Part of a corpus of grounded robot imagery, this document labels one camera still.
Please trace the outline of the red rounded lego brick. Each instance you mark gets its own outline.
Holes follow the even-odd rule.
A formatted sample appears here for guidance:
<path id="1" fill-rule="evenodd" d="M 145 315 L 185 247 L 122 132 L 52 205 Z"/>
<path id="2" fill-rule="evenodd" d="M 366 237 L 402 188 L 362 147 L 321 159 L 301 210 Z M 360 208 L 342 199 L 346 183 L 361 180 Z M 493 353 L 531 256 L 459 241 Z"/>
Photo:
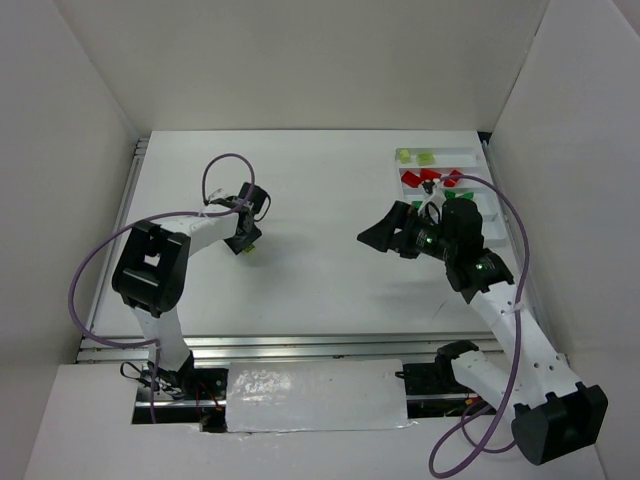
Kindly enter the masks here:
<path id="1" fill-rule="evenodd" d="M 463 176 L 464 176 L 464 174 L 462 172 L 460 172 L 458 170 L 452 170 L 449 173 L 447 179 L 457 182 L 459 179 L 462 179 Z"/>

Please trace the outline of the red long lego brick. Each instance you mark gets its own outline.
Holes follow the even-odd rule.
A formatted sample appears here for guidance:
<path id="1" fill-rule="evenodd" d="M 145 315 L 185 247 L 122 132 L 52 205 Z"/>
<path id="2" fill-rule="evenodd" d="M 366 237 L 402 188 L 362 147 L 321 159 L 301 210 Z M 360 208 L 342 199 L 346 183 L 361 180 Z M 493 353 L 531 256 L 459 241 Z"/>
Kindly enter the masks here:
<path id="1" fill-rule="evenodd" d="M 400 180 L 410 188 L 418 188 L 422 183 L 421 177 L 412 171 L 405 171 L 401 175 Z"/>

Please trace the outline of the red curved lego brick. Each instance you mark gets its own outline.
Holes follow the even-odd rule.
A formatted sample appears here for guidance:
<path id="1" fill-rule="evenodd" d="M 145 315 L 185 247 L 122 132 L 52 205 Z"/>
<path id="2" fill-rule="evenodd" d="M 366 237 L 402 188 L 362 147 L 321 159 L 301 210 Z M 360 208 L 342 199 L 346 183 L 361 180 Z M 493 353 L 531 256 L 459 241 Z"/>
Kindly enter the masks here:
<path id="1" fill-rule="evenodd" d="M 442 177 L 442 174 L 438 171 L 432 170 L 432 169 L 421 169 L 420 170 L 420 179 L 423 182 L 426 181 L 437 181 Z"/>

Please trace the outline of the pale yellow small lego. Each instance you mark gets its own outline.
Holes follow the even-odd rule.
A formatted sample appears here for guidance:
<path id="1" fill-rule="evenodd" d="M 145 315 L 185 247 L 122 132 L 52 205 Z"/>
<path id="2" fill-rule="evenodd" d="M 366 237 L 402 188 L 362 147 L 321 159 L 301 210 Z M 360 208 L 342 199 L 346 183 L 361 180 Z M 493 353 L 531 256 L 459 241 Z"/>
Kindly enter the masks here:
<path id="1" fill-rule="evenodd" d="M 411 162 L 411 153 L 408 149 L 397 149 L 396 160 L 401 164 L 408 164 Z"/>

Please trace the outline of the pale yellow sloped lego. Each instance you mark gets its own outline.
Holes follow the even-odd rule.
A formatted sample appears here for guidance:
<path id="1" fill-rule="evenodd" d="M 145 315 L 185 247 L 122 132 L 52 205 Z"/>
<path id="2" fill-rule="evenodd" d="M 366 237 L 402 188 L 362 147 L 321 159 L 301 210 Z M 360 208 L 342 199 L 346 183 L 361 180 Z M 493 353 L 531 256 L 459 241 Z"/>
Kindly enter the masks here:
<path id="1" fill-rule="evenodd" d="M 436 163 L 435 157 L 432 153 L 419 153 L 416 155 L 416 162 L 419 166 L 430 166 Z"/>

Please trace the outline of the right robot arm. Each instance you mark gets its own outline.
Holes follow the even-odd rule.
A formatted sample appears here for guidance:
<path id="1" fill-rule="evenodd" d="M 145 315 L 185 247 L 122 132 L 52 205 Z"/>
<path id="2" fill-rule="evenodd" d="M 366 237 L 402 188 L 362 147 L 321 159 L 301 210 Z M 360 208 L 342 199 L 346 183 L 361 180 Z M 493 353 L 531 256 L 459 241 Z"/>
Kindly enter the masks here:
<path id="1" fill-rule="evenodd" d="M 437 221 L 397 201 L 357 239 L 402 258 L 443 261 L 452 289 L 482 317 L 517 370 L 502 371 L 469 341 L 443 347 L 439 360 L 454 382 L 503 414 L 520 452 L 542 465 L 596 442 L 608 398 L 600 386 L 585 385 L 554 349 L 522 304 L 513 274 L 485 247 L 482 228 L 471 200 L 445 201 Z"/>

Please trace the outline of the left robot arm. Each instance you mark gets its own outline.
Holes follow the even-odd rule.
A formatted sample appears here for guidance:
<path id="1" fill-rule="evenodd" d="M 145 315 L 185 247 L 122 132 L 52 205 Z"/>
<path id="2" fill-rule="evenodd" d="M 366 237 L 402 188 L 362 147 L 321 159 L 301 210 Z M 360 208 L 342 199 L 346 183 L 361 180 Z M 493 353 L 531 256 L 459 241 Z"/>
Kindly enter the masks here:
<path id="1" fill-rule="evenodd" d="M 136 317 L 149 341 L 148 365 L 155 380 L 174 398 L 193 396 L 194 356 L 181 329 L 177 304 L 189 259 L 218 242 L 238 255 L 262 232 L 257 223 L 271 205 L 259 186 L 245 183 L 236 196 L 212 195 L 202 211 L 164 222 L 134 224 L 112 277 L 112 288 Z"/>

